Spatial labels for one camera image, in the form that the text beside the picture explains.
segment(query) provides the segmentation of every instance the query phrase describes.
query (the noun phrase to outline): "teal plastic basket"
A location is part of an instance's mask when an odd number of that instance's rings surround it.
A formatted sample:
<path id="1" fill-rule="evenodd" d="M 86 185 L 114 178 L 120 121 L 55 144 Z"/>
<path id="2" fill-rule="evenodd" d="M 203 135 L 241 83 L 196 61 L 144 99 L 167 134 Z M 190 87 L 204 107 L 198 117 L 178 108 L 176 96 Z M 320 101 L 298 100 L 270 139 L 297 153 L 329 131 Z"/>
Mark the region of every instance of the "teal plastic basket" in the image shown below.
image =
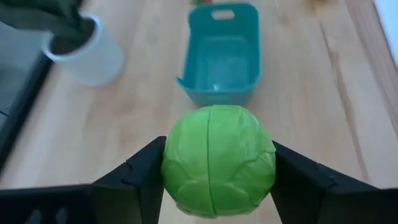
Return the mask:
<path id="1" fill-rule="evenodd" d="M 177 83 L 198 105 L 244 105 L 261 76 L 259 14 L 252 4 L 200 6 Z"/>

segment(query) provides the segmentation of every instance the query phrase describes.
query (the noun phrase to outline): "wooden table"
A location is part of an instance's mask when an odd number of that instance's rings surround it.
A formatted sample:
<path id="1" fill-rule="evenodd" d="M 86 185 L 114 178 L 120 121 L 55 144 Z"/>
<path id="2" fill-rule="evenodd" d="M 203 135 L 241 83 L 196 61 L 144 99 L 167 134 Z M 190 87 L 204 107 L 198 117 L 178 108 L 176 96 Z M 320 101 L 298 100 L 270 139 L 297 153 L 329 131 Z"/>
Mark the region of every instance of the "wooden table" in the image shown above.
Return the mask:
<path id="1" fill-rule="evenodd" d="M 80 86 L 51 71 L 2 189 L 89 183 L 194 110 L 174 78 L 189 0 L 88 0 L 123 47 L 113 84 Z M 248 108 L 276 141 L 376 187 L 398 187 L 398 74 L 371 0 L 252 0 L 263 74 Z M 250 215 L 203 220 L 165 194 L 160 223 L 280 223 L 271 198 Z"/>

